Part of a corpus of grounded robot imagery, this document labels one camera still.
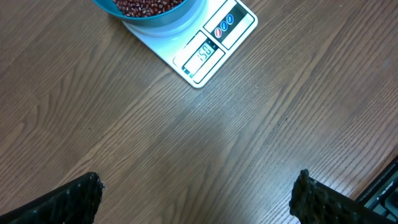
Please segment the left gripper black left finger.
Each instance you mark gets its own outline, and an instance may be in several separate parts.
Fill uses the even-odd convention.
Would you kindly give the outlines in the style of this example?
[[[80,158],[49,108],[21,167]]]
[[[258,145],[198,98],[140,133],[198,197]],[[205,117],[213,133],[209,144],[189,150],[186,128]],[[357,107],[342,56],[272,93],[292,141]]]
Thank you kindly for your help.
[[[10,224],[92,224],[105,186],[96,172],[84,175],[61,187],[1,215]]]

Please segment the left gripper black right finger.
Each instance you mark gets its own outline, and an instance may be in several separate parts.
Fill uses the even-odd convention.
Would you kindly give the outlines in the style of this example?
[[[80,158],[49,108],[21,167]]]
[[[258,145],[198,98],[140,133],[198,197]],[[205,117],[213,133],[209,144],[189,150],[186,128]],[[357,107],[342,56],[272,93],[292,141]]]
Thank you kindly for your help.
[[[392,220],[311,178],[306,169],[300,171],[294,182],[289,213],[304,224],[392,223]]]

